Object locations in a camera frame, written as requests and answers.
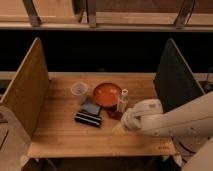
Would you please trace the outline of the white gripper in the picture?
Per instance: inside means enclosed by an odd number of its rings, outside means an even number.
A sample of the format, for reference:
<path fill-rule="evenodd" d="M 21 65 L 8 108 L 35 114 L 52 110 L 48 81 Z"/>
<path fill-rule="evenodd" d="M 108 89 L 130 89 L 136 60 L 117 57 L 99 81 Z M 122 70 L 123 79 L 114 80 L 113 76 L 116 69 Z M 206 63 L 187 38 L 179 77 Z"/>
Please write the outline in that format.
<path fill-rule="evenodd" d="M 162 114 L 163 107 L 159 99 L 146 99 L 128 108 L 121 118 L 121 125 L 128 131 L 141 129 L 141 118 L 147 115 Z"/>

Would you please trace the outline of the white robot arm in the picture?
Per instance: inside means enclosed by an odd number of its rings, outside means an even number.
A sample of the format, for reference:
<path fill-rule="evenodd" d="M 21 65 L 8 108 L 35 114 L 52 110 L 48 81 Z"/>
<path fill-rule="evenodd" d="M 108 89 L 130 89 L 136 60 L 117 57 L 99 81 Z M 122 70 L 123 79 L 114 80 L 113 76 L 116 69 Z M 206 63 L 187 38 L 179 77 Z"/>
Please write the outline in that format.
<path fill-rule="evenodd" d="M 159 99 L 146 99 L 128 108 L 121 125 L 152 137 L 209 137 L 181 171 L 213 171 L 213 92 L 164 113 Z"/>

